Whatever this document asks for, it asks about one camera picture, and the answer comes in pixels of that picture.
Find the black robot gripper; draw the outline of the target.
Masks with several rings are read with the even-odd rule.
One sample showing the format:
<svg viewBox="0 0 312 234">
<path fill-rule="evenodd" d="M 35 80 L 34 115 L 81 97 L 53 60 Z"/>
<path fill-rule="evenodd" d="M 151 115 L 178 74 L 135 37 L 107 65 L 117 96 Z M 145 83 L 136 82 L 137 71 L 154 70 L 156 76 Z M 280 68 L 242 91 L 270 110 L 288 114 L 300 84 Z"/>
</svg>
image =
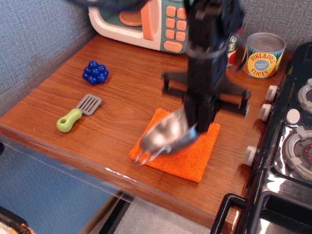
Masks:
<svg viewBox="0 0 312 234">
<path fill-rule="evenodd" d="M 186 72 L 164 71 L 163 93 L 183 98 L 190 127 L 206 133 L 216 112 L 225 109 L 246 116 L 251 97 L 249 90 L 233 83 L 226 76 L 227 56 L 200 59 L 188 58 Z"/>
</svg>

